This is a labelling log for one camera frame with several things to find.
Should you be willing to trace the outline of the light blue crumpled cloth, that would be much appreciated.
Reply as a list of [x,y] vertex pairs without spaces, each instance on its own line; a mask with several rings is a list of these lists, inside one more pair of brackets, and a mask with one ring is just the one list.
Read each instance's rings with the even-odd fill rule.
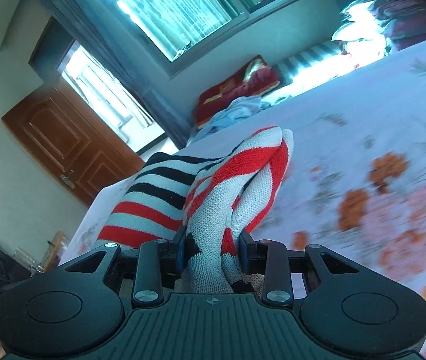
[[216,112],[208,121],[192,131],[188,144],[200,141],[220,130],[240,123],[261,111],[293,99],[291,95],[239,97],[222,111]]

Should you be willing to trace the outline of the striped knit sweater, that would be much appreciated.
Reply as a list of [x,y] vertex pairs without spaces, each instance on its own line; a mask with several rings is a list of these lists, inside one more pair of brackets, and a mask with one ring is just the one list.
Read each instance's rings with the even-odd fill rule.
[[222,158],[156,153],[137,173],[98,238],[138,248],[170,241],[183,228],[192,243],[177,291],[256,292],[262,276],[242,272],[239,236],[254,231],[271,210],[293,145],[291,130],[266,127]]

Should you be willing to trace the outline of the floral white bedspread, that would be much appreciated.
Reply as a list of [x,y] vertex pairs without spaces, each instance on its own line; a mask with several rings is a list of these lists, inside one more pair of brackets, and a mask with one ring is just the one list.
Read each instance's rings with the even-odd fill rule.
[[292,130],[293,158],[254,235],[295,250],[324,245],[426,300],[426,41],[192,143],[183,154],[221,157],[268,126]]

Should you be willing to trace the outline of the grey white striped pillow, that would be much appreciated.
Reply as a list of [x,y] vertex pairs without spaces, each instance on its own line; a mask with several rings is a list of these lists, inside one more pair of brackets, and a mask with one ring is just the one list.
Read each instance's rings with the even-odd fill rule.
[[342,52],[337,41],[324,41],[295,55],[284,58],[273,66],[281,82],[290,85],[302,72],[310,72],[318,63],[323,63]]

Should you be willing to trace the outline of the red gold pillow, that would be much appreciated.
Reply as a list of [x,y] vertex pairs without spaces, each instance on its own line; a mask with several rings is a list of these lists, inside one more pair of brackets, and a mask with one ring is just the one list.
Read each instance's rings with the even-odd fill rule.
[[279,84],[279,74],[262,56],[253,57],[226,80],[199,96],[195,111],[197,128],[201,129],[215,114],[227,109],[237,98],[262,96],[276,89]]

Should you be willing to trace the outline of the brown wooden door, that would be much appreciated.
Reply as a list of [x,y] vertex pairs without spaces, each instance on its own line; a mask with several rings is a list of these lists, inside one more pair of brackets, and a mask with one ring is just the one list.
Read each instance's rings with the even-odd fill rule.
[[143,159],[61,77],[27,95],[2,121],[85,206],[102,189],[144,166]]

